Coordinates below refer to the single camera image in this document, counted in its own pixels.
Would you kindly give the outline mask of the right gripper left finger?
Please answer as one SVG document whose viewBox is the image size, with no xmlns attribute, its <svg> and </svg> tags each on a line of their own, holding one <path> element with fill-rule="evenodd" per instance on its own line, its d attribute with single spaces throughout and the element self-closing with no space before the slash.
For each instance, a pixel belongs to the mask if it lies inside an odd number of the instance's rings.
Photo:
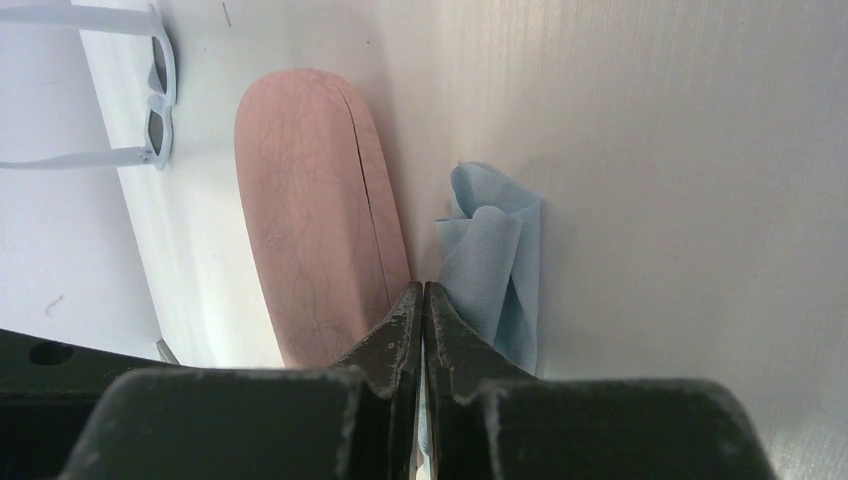
<svg viewBox="0 0 848 480">
<path fill-rule="evenodd" d="M 423 287 L 318 369 L 130 371 L 111 384 L 64 479 L 411 479 Z"/>
</svg>

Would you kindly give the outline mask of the pink glasses case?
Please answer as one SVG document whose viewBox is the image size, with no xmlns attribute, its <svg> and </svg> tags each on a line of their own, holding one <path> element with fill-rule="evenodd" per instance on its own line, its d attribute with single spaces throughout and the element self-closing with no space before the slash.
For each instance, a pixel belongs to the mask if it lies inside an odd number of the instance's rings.
<svg viewBox="0 0 848 480">
<path fill-rule="evenodd" d="M 234 153 L 283 362 L 328 366 L 389 313 L 411 278 L 372 114 L 336 74 L 270 73 L 240 100 Z"/>
</svg>

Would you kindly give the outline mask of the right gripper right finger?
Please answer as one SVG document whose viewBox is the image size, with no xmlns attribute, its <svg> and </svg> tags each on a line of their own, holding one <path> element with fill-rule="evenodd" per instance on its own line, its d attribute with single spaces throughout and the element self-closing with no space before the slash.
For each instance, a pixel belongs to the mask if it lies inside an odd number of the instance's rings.
<svg viewBox="0 0 848 480">
<path fill-rule="evenodd" d="M 703 379 L 543 380 L 424 288 L 437 479 L 772 479 L 743 406 Z"/>
</svg>

